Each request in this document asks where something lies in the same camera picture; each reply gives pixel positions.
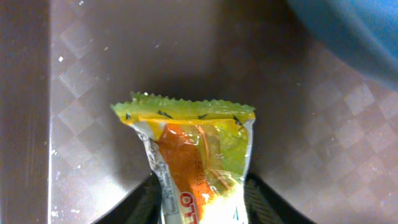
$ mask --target red logo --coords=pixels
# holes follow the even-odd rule
[[[187,211],[184,213],[185,218],[192,217],[192,222],[189,224],[198,224],[197,216],[195,214],[195,205],[193,203],[192,194],[188,192],[182,192],[180,195],[180,203],[183,207],[187,208]]]

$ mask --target small plastic packet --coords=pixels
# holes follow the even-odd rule
[[[162,187],[162,223],[248,223],[243,188],[253,107],[147,93],[111,107],[144,143]]]

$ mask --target table surface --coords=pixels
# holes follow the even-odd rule
[[[283,1],[254,2],[50,1],[52,223],[92,222],[149,175],[109,107],[130,91],[253,105],[251,172],[293,206],[318,223],[398,222],[398,94],[314,41]],[[21,182],[38,172],[26,166]]]

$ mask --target blue object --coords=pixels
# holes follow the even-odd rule
[[[287,0],[305,27],[365,77],[398,90],[397,0]]]

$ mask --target snack packet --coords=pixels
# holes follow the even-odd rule
[[[145,145],[162,187],[162,223],[248,223],[243,188],[253,107],[147,93],[111,107]]]

